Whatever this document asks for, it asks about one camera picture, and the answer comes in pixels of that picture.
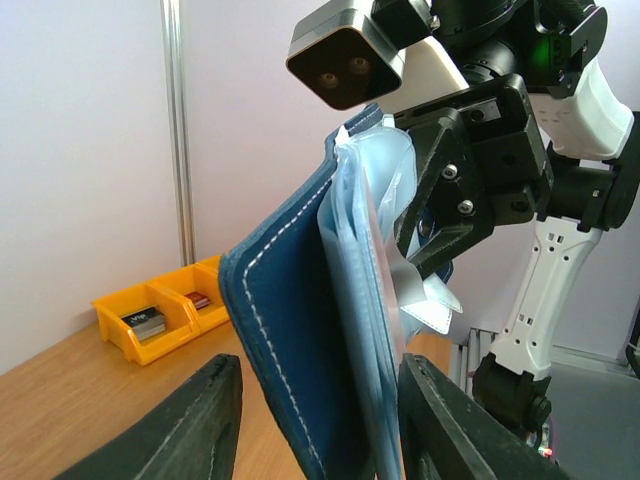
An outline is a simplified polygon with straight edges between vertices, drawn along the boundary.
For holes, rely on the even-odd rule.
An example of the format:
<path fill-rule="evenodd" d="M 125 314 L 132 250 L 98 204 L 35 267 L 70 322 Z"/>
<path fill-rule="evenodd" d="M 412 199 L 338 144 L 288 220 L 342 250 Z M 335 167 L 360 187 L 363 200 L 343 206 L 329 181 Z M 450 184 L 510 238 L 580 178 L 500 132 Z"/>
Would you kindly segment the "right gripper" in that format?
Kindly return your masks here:
<path fill-rule="evenodd" d="M 437 112 L 444 108 L 456 112 Z M 395 118 L 412 140 L 417 169 L 416 194 L 395 222 L 395 240 L 423 278 L 489 237 L 495 217 L 499 226 L 524 224 L 548 201 L 553 172 L 520 75 L 407 108 Z M 437 233 L 410 254 L 425 210 Z"/>

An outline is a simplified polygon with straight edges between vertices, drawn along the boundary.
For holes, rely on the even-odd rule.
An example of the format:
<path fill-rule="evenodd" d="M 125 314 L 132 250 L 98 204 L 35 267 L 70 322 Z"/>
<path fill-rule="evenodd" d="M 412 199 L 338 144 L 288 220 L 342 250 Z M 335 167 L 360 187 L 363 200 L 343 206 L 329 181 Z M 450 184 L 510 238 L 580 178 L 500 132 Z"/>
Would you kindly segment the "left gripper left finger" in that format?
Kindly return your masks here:
<path fill-rule="evenodd" d="M 59 479 L 230 479 L 242 416 L 240 359 L 219 354 Z"/>

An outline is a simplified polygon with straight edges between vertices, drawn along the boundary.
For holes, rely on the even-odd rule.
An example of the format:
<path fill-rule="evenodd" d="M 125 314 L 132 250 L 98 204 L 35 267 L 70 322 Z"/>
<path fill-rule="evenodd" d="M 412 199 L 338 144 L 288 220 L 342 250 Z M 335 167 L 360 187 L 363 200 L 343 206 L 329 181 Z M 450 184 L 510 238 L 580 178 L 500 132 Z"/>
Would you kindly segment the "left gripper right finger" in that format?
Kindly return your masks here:
<path fill-rule="evenodd" d="M 426 357 L 403 355 L 398 387 L 408 479 L 570 477 L 500 425 Z"/>

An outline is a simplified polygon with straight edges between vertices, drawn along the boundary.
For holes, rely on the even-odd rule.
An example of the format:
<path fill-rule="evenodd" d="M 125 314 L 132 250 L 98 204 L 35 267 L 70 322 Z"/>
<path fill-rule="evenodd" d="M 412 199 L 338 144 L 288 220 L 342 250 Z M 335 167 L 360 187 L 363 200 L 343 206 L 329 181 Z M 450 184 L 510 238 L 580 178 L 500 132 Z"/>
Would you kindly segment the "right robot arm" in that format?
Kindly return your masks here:
<path fill-rule="evenodd" d="M 511 317 L 472 394 L 518 437 L 539 437 L 566 297 L 639 187 L 639 116 L 597 62 L 607 12 L 591 1 L 378 1 L 372 12 L 396 47 L 442 41 L 467 81 L 396 112 L 418 140 L 418 191 L 395 225 L 401 253 L 431 274 L 498 225 L 536 223 Z"/>

